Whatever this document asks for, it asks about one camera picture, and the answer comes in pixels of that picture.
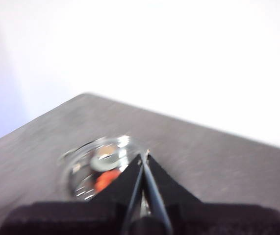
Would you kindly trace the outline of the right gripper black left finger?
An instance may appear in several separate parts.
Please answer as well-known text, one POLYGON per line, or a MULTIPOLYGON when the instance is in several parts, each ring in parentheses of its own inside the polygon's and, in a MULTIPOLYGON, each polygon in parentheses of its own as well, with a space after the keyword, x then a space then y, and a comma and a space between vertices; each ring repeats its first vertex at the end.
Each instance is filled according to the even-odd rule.
POLYGON ((135 203, 141 157, 88 201, 37 202, 12 210, 0 235, 118 235, 135 203))

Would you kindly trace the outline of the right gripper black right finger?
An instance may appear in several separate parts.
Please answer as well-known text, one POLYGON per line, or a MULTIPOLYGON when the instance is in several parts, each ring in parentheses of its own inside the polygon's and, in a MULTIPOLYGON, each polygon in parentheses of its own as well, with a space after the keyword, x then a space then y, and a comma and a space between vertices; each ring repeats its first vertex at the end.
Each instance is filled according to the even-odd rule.
POLYGON ((252 204, 207 203, 148 154, 146 166, 175 235, 280 235, 280 212, 252 204))

